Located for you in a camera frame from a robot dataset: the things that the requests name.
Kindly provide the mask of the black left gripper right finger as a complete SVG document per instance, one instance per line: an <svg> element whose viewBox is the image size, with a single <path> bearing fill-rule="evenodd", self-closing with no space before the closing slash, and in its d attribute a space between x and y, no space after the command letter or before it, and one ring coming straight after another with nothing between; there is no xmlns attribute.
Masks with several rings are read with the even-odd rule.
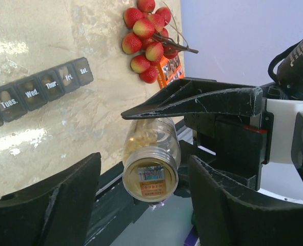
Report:
<svg viewBox="0 0 303 246"><path fill-rule="evenodd" d="M195 155L188 170L201 245L303 245L303 204L249 189Z"/></svg>

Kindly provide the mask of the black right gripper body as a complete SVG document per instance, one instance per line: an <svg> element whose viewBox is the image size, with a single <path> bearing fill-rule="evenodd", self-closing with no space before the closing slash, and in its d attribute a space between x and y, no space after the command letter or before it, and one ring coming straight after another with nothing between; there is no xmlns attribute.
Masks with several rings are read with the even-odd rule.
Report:
<svg viewBox="0 0 303 246"><path fill-rule="evenodd" d="M193 144L212 151L211 167L243 184L259 190L261 169L269 163L274 115L261 102L261 113L252 116L191 113L185 125L193 131Z"/></svg>

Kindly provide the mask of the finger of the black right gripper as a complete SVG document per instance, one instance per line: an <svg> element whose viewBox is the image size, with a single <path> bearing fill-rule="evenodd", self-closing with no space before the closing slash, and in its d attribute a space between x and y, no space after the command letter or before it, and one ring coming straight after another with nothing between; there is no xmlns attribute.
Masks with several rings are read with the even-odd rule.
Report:
<svg viewBox="0 0 303 246"><path fill-rule="evenodd" d="M126 120L213 113L253 117L261 113L262 88L183 78L171 82L144 103L121 113Z"/></svg>

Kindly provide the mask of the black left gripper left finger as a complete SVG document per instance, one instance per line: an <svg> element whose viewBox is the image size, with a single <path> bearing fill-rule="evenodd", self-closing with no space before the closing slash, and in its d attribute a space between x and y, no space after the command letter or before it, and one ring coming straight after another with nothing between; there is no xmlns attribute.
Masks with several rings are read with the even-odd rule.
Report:
<svg viewBox="0 0 303 246"><path fill-rule="evenodd" d="M101 155L0 199L0 245L84 245Z"/></svg>

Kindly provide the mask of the clear pill bottle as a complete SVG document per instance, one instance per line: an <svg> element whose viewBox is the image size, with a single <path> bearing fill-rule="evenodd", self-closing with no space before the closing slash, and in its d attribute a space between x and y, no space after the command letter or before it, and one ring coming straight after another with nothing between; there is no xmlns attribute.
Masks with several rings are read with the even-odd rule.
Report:
<svg viewBox="0 0 303 246"><path fill-rule="evenodd" d="M181 149L171 118L133 120L123 147L123 184L137 200L158 203L178 185Z"/></svg>

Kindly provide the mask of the grey weekly pill organizer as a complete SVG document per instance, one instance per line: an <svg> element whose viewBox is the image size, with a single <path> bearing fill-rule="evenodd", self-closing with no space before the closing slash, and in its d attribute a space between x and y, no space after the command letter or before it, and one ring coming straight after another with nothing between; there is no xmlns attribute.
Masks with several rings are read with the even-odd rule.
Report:
<svg viewBox="0 0 303 246"><path fill-rule="evenodd" d="M0 86L0 127L94 80L86 57Z"/></svg>

